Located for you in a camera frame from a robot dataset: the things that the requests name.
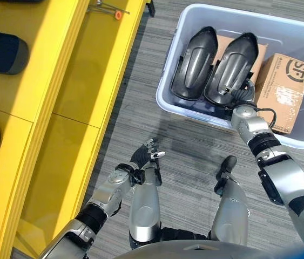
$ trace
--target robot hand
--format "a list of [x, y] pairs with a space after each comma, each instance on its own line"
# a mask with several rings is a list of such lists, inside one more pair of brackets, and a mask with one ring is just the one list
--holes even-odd
[[150, 161], [159, 159], [165, 155], [165, 152], [157, 152], [156, 138], [145, 142], [139, 149], [137, 149], [131, 156], [130, 162], [134, 163], [138, 169], [142, 169]]
[[155, 162], [159, 168], [158, 159], [164, 156], [165, 152], [157, 152], [156, 142], [156, 139], [145, 142], [134, 152], [129, 163], [120, 163], [94, 192], [75, 219], [63, 228], [39, 258], [87, 258], [86, 252], [105, 221], [120, 210], [121, 201], [132, 186], [144, 183], [144, 167], [149, 162]]

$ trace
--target sf logo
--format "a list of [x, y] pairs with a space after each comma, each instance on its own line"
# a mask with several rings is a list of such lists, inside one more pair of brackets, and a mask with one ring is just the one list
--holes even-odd
[[286, 65], [286, 75], [295, 82], [303, 83], [304, 63], [290, 59]]

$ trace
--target black cable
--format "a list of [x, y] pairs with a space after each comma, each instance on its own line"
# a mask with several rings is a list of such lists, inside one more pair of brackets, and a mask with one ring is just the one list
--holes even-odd
[[256, 108], [255, 111], [260, 112], [260, 111], [270, 111], [273, 112], [273, 119], [272, 122], [269, 124], [269, 128], [273, 128], [275, 123], [276, 123], [276, 112], [272, 108]]

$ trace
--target black joint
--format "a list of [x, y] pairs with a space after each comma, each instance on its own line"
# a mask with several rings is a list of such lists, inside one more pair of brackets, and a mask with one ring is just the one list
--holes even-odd
[[283, 205], [283, 201], [279, 195], [278, 190], [264, 169], [259, 172], [259, 177], [270, 201], [276, 205]]
[[271, 133], [261, 133], [249, 141], [248, 146], [254, 156], [257, 156], [266, 148], [280, 146], [279, 140]]
[[218, 194], [220, 197], [222, 197], [224, 193], [224, 187], [226, 185], [227, 179], [226, 178], [221, 178], [217, 184], [214, 186], [214, 192]]
[[297, 214], [297, 216], [299, 216], [304, 210], [304, 196], [294, 198], [288, 204], [288, 206], [291, 208], [291, 210], [294, 211], [295, 214]]
[[77, 214], [75, 219], [86, 224], [94, 231], [94, 233], [98, 234], [105, 221], [107, 220], [107, 214], [98, 205], [94, 203], [88, 203]]
[[130, 183], [132, 186], [135, 184], [142, 185], [146, 181], [145, 171], [140, 169], [134, 170], [131, 165], [128, 165], [126, 163], [120, 163], [118, 166], [116, 166], [115, 169], [122, 169], [126, 171], [129, 174]]
[[163, 228], [161, 231], [161, 241], [170, 240], [207, 240], [207, 237], [201, 234], [195, 234], [193, 232], [173, 229], [173, 228]]
[[153, 238], [152, 240], [149, 240], [149, 241], [147, 241], [147, 242], [139, 242], [139, 241], [135, 240], [135, 239], [131, 236], [131, 234], [130, 234], [130, 232], [129, 232], [129, 243], [130, 243], [131, 250], [134, 250], [134, 249], [136, 249], [136, 248], [145, 246], [145, 245], [147, 245], [147, 244], [152, 244], [152, 243], [157, 243], [157, 242], [159, 242], [159, 241], [160, 241], [160, 234], [161, 234], [161, 233], [159, 233], [158, 235], [156, 235], [155, 238]]

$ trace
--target yellow shelf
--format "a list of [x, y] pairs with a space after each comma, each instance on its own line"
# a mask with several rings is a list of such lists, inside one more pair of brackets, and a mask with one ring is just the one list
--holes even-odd
[[21, 159], [31, 128], [31, 122], [0, 112], [0, 252], [6, 249], [7, 243], [10, 244], [10, 251], [4, 258], [9, 257], [11, 235], [15, 234], [11, 224], [14, 225], [13, 221], [19, 217], [14, 208], [17, 202], [14, 198], [19, 191], [17, 182], [22, 177]]
[[74, 215], [99, 129], [53, 114], [21, 215], [14, 246], [37, 257]]
[[0, 32], [30, 49], [26, 69], [0, 74], [0, 258], [9, 258], [37, 155], [89, 0], [0, 2]]
[[110, 0], [130, 11], [120, 21], [85, 15], [14, 242], [32, 257], [80, 210], [146, 2]]

